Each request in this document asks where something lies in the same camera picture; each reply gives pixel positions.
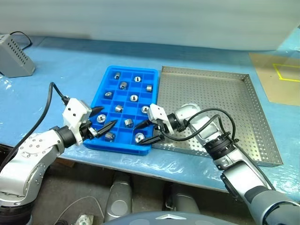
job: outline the blue table surface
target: blue table surface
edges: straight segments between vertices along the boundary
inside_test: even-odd
[[[260,52],[300,59],[300,30],[277,51]],[[300,201],[300,108],[268,101],[248,52],[199,47],[33,37],[25,50],[37,69],[33,76],[0,75],[0,142],[15,145],[38,120],[46,103],[48,85],[55,82],[63,94],[91,104],[110,65],[154,68],[197,68],[250,74],[256,93],[281,153],[284,165],[262,167],[275,188]],[[49,112],[37,128],[43,132],[61,126],[64,105],[53,93]],[[158,149],[146,156],[90,150],[72,146],[62,158],[91,165],[153,176],[197,187],[225,190],[220,171],[210,158]]]

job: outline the stainless steel tray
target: stainless steel tray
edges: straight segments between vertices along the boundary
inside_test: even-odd
[[[157,104],[167,114],[185,103],[196,103],[201,109],[217,107],[228,111],[236,123],[239,145],[259,165],[282,165],[282,159],[248,74],[226,73],[178,67],[163,67]],[[232,131],[230,121],[222,113],[224,128]],[[177,137],[190,135],[189,129]],[[209,157],[199,142],[170,139],[156,143],[154,148]]]

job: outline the cardboard sheet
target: cardboard sheet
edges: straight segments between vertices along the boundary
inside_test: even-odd
[[[249,53],[270,102],[300,106],[300,60]]]

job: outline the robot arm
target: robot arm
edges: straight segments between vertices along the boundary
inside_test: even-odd
[[[100,137],[115,125],[114,120],[98,131],[91,127],[89,117],[102,109],[91,109],[83,101],[67,98],[62,114],[64,126],[33,134],[21,144],[0,172],[0,225],[26,224],[44,173],[56,157],[65,148],[80,145],[87,138]]]
[[[246,203],[258,225],[300,224],[300,205],[275,190],[255,162],[229,137],[229,133],[221,131],[224,129],[220,130],[208,116],[193,117],[199,112],[198,105],[186,104],[166,115],[162,107],[151,104],[147,112],[149,120],[137,127],[154,123],[161,134],[144,139],[140,144],[161,141],[166,133],[173,134],[175,130],[181,132],[186,128],[186,121],[192,118],[188,127],[193,133],[201,130],[195,138],[209,153],[218,170],[223,171],[221,179],[226,189],[234,198]]]

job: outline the metal nut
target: metal nut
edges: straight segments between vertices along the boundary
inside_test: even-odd
[[[121,90],[126,90],[127,88],[127,83],[125,81],[122,81],[121,84],[120,84],[120,89]]]
[[[118,80],[121,76],[121,73],[120,72],[117,72],[115,75],[114,75],[114,79]]]
[[[107,132],[104,136],[104,140],[106,142],[113,142],[114,141],[114,138],[115,138],[115,134],[114,133],[111,133],[111,132]]]
[[[142,113],[147,114],[147,110],[149,109],[149,106],[144,105],[141,109]]]
[[[140,76],[136,76],[136,77],[135,77],[135,82],[141,82],[141,81],[142,81],[142,79],[141,79]]]
[[[147,85],[147,87],[146,87],[146,91],[148,91],[148,92],[152,92],[152,85]]]
[[[121,113],[123,111],[123,106],[117,105],[114,109],[117,113]]]
[[[104,114],[98,115],[97,116],[97,122],[98,123],[104,123],[106,120],[106,116]]]
[[[104,96],[106,98],[112,98],[113,97],[113,93],[111,91],[109,91],[109,92],[105,93]]]
[[[132,119],[124,120],[124,123],[125,123],[125,126],[127,128],[132,128],[133,127],[133,121],[132,121]]]
[[[139,143],[143,139],[145,139],[145,136],[142,133],[137,133],[135,135],[135,143]]]
[[[139,99],[139,97],[137,95],[130,96],[130,101],[132,101],[132,102],[136,102],[138,99]]]

